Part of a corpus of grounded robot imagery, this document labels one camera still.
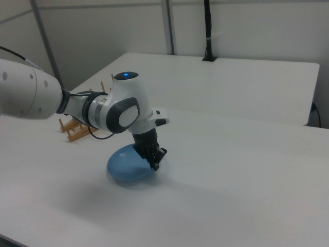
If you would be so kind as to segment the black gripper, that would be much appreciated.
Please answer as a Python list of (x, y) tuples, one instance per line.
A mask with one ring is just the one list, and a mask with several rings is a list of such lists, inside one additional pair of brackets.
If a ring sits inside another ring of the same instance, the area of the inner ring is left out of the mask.
[(159, 147), (156, 129), (153, 128), (142, 134), (133, 134), (133, 139), (135, 142), (133, 145), (135, 151), (142, 159), (146, 159), (153, 170), (157, 171), (160, 161), (168, 151), (165, 148)]

